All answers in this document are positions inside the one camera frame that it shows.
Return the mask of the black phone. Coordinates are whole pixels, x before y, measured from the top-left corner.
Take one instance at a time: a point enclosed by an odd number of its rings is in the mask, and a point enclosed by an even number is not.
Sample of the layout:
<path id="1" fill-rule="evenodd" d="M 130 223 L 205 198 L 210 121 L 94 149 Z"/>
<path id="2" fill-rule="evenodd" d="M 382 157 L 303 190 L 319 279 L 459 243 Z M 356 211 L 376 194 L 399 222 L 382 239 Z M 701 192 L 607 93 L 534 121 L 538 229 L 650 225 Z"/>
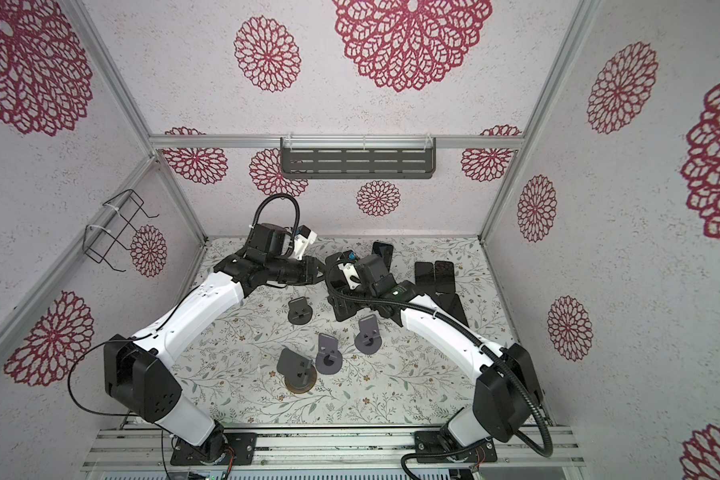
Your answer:
<path id="1" fill-rule="evenodd" d="M 339 255 L 343 252 L 332 254 L 326 258 L 326 260 L 325 260 L 325 264 L 326 264 L 325 279 L 328 282 L 343 282 L 343 277 L 337 268 L 337 260 L 339 259 Z"/>
<path id="2" fill-rule="evenodd" d="M 414 264 L 415 285 L 421 294 L 436 293 L 435 266 L 432 262 L 417 261 Z"/>
<path id="3" fill-rule="evenodd" d="M 435 292 L 438 294 L 455 294 L 455 266 L 451 261 L 434 262 Z"/>
<path id="4" fill-rule="evenodd" d="M 441 307 L 454 319 L 463 324 L 465 327 L 469 326 L 461 299 L 458 294 L 455 293 L 440 293 L 439 300 Z"/>
<path id="5" fill-rule="evenodd" d="M 372 253 L 381 258 L 387 270 L 391 269 L 394 254 L 394 246 L 392 244 L 374 241 L 372 245 Z"/>

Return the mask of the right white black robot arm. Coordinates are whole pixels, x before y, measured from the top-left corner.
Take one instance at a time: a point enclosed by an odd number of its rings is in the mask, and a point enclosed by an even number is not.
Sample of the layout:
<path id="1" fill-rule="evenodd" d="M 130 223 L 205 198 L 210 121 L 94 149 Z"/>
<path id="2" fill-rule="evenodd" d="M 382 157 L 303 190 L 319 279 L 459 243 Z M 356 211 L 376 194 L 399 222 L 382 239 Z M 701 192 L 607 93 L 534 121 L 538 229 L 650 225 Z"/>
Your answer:
<path id="1" fill-rule="evenodd" d="M 538 455 L 552 455 L 553 442 L 542 412 L 543 392 L 530 353 L 518 343 L 502 346 L 448 313 L 409 281 L 398 282 L 376 255 L 348 251 L 326 259 L 325 284 L 336 315 L 376 311 L 436 347 L 474 387 L 472 403 L 443 427 L 456 447 L 516 437 Z"/>

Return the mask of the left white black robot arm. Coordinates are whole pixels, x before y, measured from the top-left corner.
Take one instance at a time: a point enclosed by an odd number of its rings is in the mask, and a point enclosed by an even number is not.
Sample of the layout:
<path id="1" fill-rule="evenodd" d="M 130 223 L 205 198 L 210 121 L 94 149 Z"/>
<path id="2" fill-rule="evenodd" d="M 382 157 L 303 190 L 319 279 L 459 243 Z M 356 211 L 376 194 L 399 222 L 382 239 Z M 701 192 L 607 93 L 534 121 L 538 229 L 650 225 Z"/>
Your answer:
<path id="1" fill-rule="evenodd" d="M 146 422 L 158 425 L 211 457 L 222 449 L 222 427 L 182 391 L 171 368 L 219 316 L 240 306 L 257 288 L 320 282 L 323 264 L 307 255 L 317 235 L 306 226 L 290 232 L 253 226 L 237 252 L 219 261 L 207 278 L 161 318 L 104 347 L 105 393 Z"/>

